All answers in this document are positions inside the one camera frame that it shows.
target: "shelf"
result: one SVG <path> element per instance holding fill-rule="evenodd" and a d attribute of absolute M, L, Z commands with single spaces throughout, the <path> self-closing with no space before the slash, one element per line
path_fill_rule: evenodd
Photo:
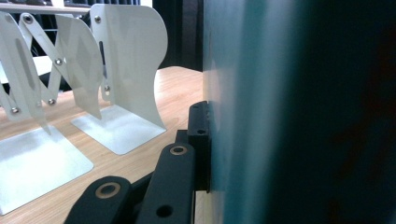
<path fill-rule="evenodd" d="M 32 14 L 85 14 L 89 10 L 90 9 L 88 7 L 41 7 L 13 3 L 0 3 L 0 11 L 8 13 L 28 12 Z"/>

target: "black plastic part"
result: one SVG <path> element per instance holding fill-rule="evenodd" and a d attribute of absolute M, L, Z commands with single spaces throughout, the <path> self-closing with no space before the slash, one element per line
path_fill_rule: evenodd
<path fill-rule="evenodd" d="M 210 190 L 211 139 L 207 101 L 190 107 L 188 143 L 195 148 L 195 190 Z"/>
<path fill-rule="evenodd" d="M 131 185 L 131 191 L 128 196 L 128 201 L 124 205 L 120 218 L 117 223 L 135 223 L 140 208 L 142 207 L 143 199 L 149 186 L 152 173 L 145 175 Z"/>
<path fill-rule="evenodd" d="M 153 0 L 168 34 L 160 68 L 182 66 L 203 71 L 204 0 Z"/>
<path fill-rule="evenodd" d="M 91 27 L 91 13 L 90 13 L 90 11 L 85 13 L 85 15 L 83 15 L 81 17 L 81 20 L 84 21 L 84 23 L 87 24 L 87 26 Z"/>
<path fill-rule="evenodd" d="M 189 143 L 189 137 L 187 136 L 187 130 L 177 130 L 176 143 Z"/>
<path fill-rule="evenodd" d="M 163 149 L 136 223 L 193 223 L 194 164 L 194 148 L 188 144 Z"/>
<path fill-rule="evenodd" d="M 110 198 L 98 198 L 95 192 L 104 184 L 112 182 L 120 185 L 120 191 Z M 120 217 L 120 211 L 127 203 L 130 190 L 131 183 L 127 179 L 117 176 L 98 179 L 85 189 L 64 223 L 116 223 Z"/>

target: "teal panel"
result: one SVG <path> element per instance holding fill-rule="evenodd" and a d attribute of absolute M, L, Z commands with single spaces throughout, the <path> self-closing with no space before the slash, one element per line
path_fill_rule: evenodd
<path fill-rule="evenodd" d="M 391 223 L 394 1 L 205 1 L 215 223 Z"/>

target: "hole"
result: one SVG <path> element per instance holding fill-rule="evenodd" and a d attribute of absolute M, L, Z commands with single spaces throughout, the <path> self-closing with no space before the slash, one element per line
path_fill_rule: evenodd
<path fill-rule="evenodd" d="M 157 209 L 158 217 L 170 217 L 172 216 L 173 208 L 169 205 L 163 205 Z"/>
<path fill-rule="evenodd" d="M 100 192 L 103 194 L 110 194 L 114 190 L 116 190 L 116 187 L 114 185 L 108 185 L 108 186 L 105 186 L 104 188 L 102 188 Z"/>
<path fill-rule="evenodd" d="M 100 50 L 100 53 L 102 54 L 102 64 L 106 65 L 105 48 L 103 47 L 103 41 L 99 41 L 99 50 Z"/>
<path fill-rule="evenodd" d="M 182 152 L 184 149 L 182 148 L 182 147 L 175 147 L 174 148 L 174 152 L 176 152 L 176 153 L 180 153 L 180 152 Z"/>
<path fill-rule="evenodd" d="M 30 17 L 30 16 L 28 16 L 28 15 L 25 15 L 25 16 L 23 17 L 23 19 L 24 19 L 27 23 L 33 22 L 32 17 Z"/>

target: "wooden table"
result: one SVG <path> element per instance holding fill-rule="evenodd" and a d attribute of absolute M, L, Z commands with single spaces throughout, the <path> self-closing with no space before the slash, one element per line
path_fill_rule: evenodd
<path fill-rule="evenodd" d="M 187 129 L 190 105 L 203 100 L 203 75 L 181 67 L 161 69 L 155 78 L 155 95 L 167 131 L 132 152 L 118 156 L 70 123 L 86 113 L 75 106 L 71 91 L 60 93 L 56 105 L 45 106 L 47 120 L 93 162 L 94 168 L 0 217 L 0 223 L 63 223 L 73 204 L 94 180 L 116 175 L 135 182 L 152 172 L 161 150 L 175 142 L 177 129 Z M 109 103 L 100 101 L 100 105 L 103 108 Z M 31 120 L 8 121 L 0 108 L 0 140 L 37 127 Z"/>

